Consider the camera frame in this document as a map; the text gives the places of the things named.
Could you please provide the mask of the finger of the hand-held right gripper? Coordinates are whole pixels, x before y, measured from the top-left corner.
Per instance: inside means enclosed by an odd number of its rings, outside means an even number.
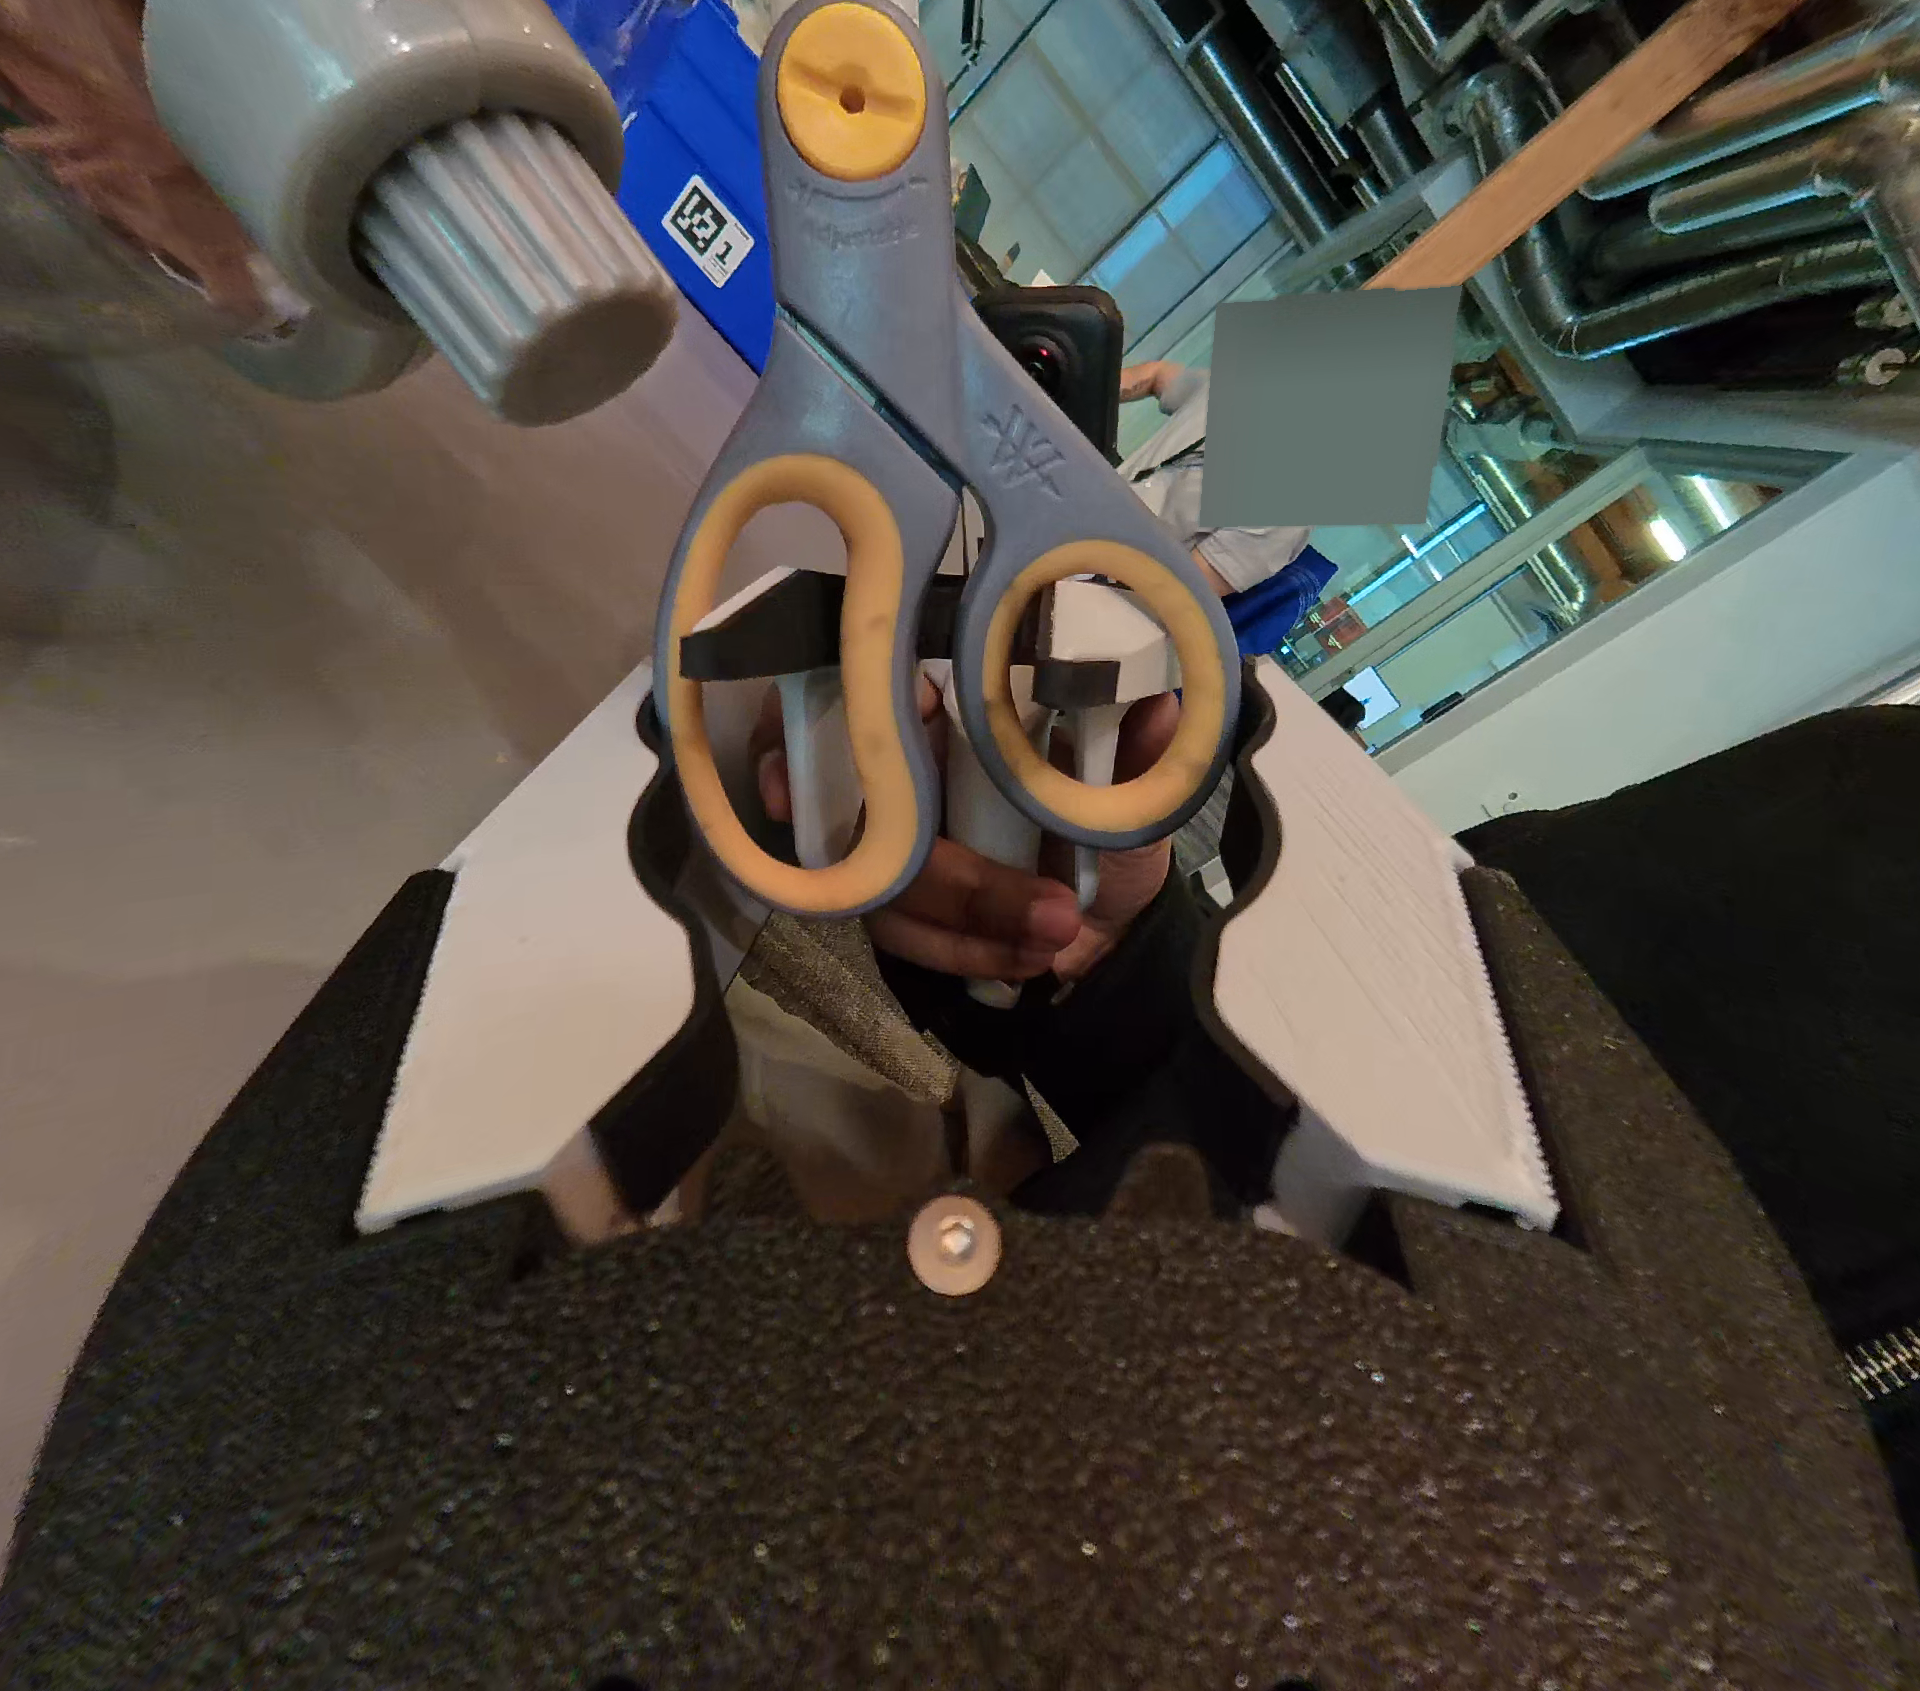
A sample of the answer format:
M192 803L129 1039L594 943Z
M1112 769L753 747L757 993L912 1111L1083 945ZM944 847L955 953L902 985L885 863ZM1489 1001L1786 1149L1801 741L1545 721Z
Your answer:
M856 833L856 767L842 675L846 579L774 567L685 635L683 673L694 681L769 679L780 699L797 861L842 861Z
M1072 577L1037 601L1030 649L1030 701L1045 721L1040 751L1050 757L1066 739L1068 775L1112 787L1129 711L1176 689L1166 629L1129 589Z

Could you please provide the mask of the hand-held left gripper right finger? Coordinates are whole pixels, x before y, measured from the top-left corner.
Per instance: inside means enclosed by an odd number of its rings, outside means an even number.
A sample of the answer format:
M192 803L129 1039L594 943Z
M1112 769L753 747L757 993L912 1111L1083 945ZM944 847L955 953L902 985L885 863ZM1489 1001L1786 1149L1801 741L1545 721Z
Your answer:
M1260 1225L1338 1247L1381 1193L1561 1219L1469 867L1321 703L1251 665L1196 1005L1284 1111Z

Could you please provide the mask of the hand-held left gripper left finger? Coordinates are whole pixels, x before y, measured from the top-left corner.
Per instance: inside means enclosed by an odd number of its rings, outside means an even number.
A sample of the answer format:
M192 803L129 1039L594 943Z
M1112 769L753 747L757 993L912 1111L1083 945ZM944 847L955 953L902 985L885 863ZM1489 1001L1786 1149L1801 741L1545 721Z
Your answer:
M680 1219L625 1209L589 1125L696 995L687 933L642 889L629 823L657 775L634 667L444 861L451 893L353 1225L539 1189L575 1241Z

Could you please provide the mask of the grey handled scissors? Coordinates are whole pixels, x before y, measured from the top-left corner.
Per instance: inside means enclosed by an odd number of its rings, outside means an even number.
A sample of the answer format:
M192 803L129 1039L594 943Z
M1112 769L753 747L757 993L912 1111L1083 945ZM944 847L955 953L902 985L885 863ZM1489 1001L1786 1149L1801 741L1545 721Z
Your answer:
M953 675L997 789L1046 831L1136 847L1176 829L1228 759L1236 639L1192 555L987 331L955 257L948 95L921 0L771 0L759 111L776 325L746 409L693 501L662 589L652 695L687 807L718 867L797 915L895 899L940 829L919 715L919 621L970 491L984 555L959 607ZM846 859L804 867L760 847L708 741L683 643L706 621L743 527L808 503L846 547L842 695L865 791ZM1155 765L1096 785L1024 733L1011 681L1040 589L1102 575L1164 625L1181 719Z

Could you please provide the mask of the person's right hand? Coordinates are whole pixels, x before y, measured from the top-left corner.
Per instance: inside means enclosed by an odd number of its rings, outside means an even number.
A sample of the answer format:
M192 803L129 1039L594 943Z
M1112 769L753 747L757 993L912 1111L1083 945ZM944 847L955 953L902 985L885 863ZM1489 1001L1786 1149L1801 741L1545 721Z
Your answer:
M939 765L948 765L948 707L943 689L919 679L919 711ZM1181 727L1174 693L1134 701L1118 727L1116 781L1153 769ZM785 707L778 689L760 697L748 753L764 811L790 823L794 789L785 749ZM1026 983L1052 973L1084 983L1134 935L1155 923L1196 929L1190 887L1174 873L1174 845L1156 839L1134 849L1100 853L1099 889L1089 907L1066 875L1072 845L1049 837L1037 869L1017 869L940 837L921 875L891 903L862 919L880 957L901 959L962 981Z

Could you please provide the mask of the blue cloth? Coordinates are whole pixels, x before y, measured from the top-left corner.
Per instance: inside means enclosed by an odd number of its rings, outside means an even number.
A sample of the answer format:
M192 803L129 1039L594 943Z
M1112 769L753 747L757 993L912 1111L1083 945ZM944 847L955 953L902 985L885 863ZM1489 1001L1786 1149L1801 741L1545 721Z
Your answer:
M1282 569L1259 583L1222 597L1242 657L1279 653L1289 635L1313 609L1338 565L1321 549L1309 545Z

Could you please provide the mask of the person's black jacket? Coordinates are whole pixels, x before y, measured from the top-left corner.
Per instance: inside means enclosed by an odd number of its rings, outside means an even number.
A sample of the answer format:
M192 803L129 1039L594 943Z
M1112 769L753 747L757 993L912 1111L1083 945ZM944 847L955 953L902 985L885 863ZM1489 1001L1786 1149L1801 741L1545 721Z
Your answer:
M1837 1344L1918 1314L1918 709L1798 719L1456 835L1726 1147Z

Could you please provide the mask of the blue plastic bin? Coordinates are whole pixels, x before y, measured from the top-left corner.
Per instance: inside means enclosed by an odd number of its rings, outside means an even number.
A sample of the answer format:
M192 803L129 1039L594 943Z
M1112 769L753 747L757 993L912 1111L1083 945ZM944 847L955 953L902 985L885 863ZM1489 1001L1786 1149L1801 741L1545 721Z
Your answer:
M623 121L619 205L685 299L755 371L776 317L759 57L727 0L545 0Z

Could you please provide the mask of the clear maze puzzle ball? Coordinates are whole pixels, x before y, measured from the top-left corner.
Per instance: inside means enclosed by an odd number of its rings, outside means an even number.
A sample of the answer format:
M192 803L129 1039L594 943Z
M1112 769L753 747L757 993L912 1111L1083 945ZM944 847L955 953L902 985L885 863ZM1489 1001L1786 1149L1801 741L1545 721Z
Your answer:
M547 0L5 0L5 359L199 345L339 401L436 351L562 423L677 329L623 159Z

